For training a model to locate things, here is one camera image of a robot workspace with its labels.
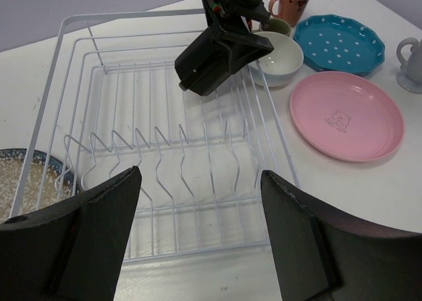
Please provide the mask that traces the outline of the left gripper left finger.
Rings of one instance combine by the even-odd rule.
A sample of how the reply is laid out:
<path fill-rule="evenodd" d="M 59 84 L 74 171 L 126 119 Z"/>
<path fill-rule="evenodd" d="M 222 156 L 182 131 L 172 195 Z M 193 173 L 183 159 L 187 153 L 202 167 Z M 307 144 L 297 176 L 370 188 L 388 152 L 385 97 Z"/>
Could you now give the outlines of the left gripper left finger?
<path fill-rule="evenodd" d="M 133 166 L 1 224 L 1 299 L 113 300 L 141 181 Z"/>

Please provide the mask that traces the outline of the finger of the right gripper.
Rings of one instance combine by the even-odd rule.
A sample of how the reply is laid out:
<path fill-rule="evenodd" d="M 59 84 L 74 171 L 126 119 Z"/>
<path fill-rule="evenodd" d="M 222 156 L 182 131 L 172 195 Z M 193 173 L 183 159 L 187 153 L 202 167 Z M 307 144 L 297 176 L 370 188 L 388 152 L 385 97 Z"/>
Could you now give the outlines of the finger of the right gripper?
<path fill-rule="evenodd" d="M 271 41 L 257 34 L 232 34 L 224 37 L 224 47 L 228 50 L 228 71 L 235 74 L 241 68 L 270 54 L 274 50 Z"/>
<path fill-rule="evenodd" d="M 229 76 L 228 51 L 208 27 L 177 57 L 175 70 L 182 90 L 209 95 Z"/>

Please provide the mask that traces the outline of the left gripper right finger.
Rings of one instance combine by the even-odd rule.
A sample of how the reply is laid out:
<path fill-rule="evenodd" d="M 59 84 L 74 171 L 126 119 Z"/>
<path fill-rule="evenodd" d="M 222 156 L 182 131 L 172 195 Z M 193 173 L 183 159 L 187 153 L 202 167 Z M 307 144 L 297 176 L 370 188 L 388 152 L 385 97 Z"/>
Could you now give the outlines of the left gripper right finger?
<path fill-rule="evenodd" d="M 420 300 L 421 235 L 369 222 L 270 170 L 262 205 L 283 300 Z"/>

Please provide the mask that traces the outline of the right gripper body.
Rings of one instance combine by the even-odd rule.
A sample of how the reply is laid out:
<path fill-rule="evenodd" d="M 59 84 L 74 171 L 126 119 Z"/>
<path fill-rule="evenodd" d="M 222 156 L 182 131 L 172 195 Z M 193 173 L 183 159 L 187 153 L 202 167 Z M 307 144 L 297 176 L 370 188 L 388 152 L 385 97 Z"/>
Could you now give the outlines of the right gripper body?
<path fill-rule="evenodd" d="M 242 32 L 249 20 L 267 23 L 270 13 L 263 0 L 201 0 L 209 27 Z"/>

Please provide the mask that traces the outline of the blue polka dot plate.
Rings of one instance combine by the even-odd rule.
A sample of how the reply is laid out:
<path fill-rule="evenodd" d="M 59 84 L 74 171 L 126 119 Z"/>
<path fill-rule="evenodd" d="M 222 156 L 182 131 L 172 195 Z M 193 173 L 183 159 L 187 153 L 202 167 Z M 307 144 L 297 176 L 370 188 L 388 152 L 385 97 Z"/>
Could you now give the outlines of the blue polka dot plate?
<path fill-rule="evenodd" d="M 340 71 L 364 77 L 384 62 L 385 45 L 360 22 L 338 15 L 315 15 L 299 22 L 293 39 L 304 64 L 314 71 Z"/>

